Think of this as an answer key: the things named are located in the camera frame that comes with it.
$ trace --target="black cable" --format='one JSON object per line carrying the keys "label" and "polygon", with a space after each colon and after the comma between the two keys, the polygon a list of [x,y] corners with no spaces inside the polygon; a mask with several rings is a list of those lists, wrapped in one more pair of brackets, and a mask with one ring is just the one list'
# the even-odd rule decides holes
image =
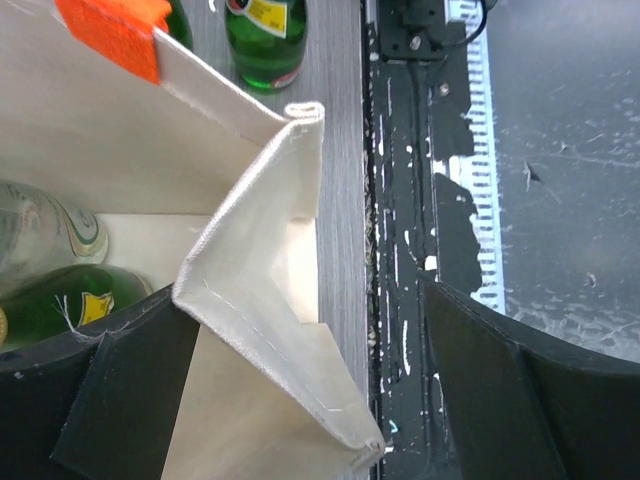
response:
{"label": "black cable", "polygon": [[427,30],[427,38],[429,39],[431,44],[438,49],[454,49],[459,47],[466,47],[476,38],[478,38],[487,26],[487,16],[489,15],[489,9],[487,8],[487,0],[476,0],[476,3],[480,4],[480,9],[482,10],[482,20],[480,20],[480,25],[478,25],[478,28],[476,28],[471,35],[466,37],[464,40],[459,40],[457,42],[441,42],[439,40],[431,38],[429,36],[429,30]]}

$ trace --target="screw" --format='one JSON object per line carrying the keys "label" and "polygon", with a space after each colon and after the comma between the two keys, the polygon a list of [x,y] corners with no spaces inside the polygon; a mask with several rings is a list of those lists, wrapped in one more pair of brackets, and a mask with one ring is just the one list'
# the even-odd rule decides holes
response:
{"label": "screw", "polygon": [[422,43],[422,41],[420,40],[420,37],[415,36],[411,39],[411,42],[409,43],[409,48],[411,50],[417,50],[420,48],[420,43]]}
{"label": "screw", "polygon": [[449,84],[443,83],[442,85],[440,85],[440,87],[438,88],[438,92],[440,93],[441,97],[446,97],[447,95],[449,95]]}

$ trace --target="glass bottle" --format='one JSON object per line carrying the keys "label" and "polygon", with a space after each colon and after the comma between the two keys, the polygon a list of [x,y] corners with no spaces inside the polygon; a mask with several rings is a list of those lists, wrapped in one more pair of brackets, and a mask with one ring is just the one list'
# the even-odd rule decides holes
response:
{"label": "glass bottle", "polygon": [[31,345],[128,307],[151,294],[137,275],[108,265],[54,270],[0,296],[0,351]]}
{"label": "glass bottle", "polygon": [[182,8],[180,0],[168,0],[171,5],[171,13],[167,15],[166,22],[169,27],[169,35],[179,41],[185,48],[193,51],[193,35],[187,14]]}
{"label": "glass bottle", "polygon": [[100,263],[108,246],[92,213],[35,187],[0,180],[0,292],[56,268]]}
{"label": "glass bottle", "polygon": [[290,84],[307,42],[306,0],[226,0],[225,23],[240,76],[273,90]]}

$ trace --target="green glass bottle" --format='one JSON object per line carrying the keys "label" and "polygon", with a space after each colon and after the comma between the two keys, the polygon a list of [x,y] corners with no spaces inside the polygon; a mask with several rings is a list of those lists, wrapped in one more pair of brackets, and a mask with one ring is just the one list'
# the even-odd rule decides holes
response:
{"label": "green glass bottle", "polygon": [[306,0],[226,0],[225,22],[240,76],[273,90],[297,76],[307,43]]}
{"label": "green glass bottle", "polygon": [[73,265],[0,296],[0,351],[39,342],[128,307],[151,294],[137,275],[108,265]]}
{"label": "green glass bottle", "polygon": [[167,26],[169,27],[169,35],[179,41],[185,48],[193,51],[193,35],[187,14],[182,8],[180,0],[168,0],[171,5],[171,13],[167,15]]}

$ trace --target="bottle cap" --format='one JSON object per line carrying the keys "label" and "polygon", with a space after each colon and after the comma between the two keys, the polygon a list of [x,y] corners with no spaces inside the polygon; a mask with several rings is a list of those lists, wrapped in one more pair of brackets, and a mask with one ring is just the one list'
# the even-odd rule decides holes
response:
{"label": "bottle cap", "polygon": [[7,333],[9,332],[9,322],[7,321],[7,316],[4,313],[4,310],[0,308],[0,347],[2,347],[2,342],[7,338]]}

